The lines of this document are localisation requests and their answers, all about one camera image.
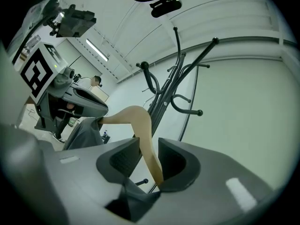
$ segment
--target ceiling light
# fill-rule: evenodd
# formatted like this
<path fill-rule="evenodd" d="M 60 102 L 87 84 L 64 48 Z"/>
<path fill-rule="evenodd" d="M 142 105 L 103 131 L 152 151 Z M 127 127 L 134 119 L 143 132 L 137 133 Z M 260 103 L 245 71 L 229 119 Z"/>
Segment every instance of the ceiling light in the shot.
<path fill-rule="evenodd" d="M 108 61 L 108 57 L 106 57 L 99 49 L 96 48 L 95 45 L 92 44 L 88 39 L 86 40 L 87 44 L 91 46 L 92 49 L 96 51 L 106 62 Z"/>

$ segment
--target white ceiling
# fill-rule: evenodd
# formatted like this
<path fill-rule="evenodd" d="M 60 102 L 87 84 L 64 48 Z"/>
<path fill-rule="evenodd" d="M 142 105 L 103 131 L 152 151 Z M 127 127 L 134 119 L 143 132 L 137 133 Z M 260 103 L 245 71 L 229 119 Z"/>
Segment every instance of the white ceiling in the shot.
<path fill-rule="evenodd" d="M 266 0 L 181 0 L 182 8 L 161 18 L 151 16 L 150 2 L 134 0 L 61 0 L 63 8 L 95 13 L 97 23 L 70 42 L 101 72 L 115 82 L 133 74 L 137 62 L 155 62 L 175 53 L 173 26 L 178 27 L 181 48 L 213 37 L 278 37 L 278 24 Z M 105 62 L 86 44 L 89 39 L 109 56 Z"/>

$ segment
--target gray cloth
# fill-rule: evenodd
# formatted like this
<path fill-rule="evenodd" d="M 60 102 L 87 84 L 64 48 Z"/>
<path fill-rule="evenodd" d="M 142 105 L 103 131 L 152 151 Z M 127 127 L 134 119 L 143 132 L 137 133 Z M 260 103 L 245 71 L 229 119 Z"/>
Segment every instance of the gray cloth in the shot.
<path fill-rule="evenodd" d="M 63 150 L 87 148 L 102 145 L 100 135 L 102 124 L 98 124 L 101 118 L 86 118 L 73 129 L 70 137 L 65 142 Z"/>

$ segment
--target floor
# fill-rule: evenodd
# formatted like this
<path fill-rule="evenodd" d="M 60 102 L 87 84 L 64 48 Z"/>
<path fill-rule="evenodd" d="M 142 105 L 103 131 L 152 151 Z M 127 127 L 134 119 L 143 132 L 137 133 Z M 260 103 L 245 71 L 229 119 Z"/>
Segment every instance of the floor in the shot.
<path fill-rule="evenodd" d="M 36 113 L 36 109 L 35 109 L 34 105 L 28 104 L 19 128 L 32 133 L 39 140 L 45 140 L 45 141 L 51 142 L 55 151 L 61 151 L 64 144 L 56 141 L 52 137 L 52 134 L 50 134 L 49 132 L 42 131 L 42 130 L 36 130 L 34 128 L 38 119 L 39 119 L 39 116 Z M 70 127 L 69 125 L 66 126 L 66 128 L 64 129 L 64 131 L 61 134 L 61 137 L 63 140 L 67 140 L 69 138 L 71 132 L 73 131 L 73 128 L 76 126 L 76 123 L 74 124 L 73 127 Z"/>

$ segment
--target black pants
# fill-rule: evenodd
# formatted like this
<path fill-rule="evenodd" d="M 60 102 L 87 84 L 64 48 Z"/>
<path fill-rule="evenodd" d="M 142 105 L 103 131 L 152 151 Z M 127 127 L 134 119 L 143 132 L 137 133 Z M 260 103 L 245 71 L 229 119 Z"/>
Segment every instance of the black pants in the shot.
<path fill-rule="evenodd" d="M 61 133 L 65 129 L 66 125 L 69 123 L 71 117 L 72 117 L 71 114 L 65 113 L 60 125 L 57 127 L 56 132 L 55 132 L 55 137 L 57 139 L 61 138 Z"/>

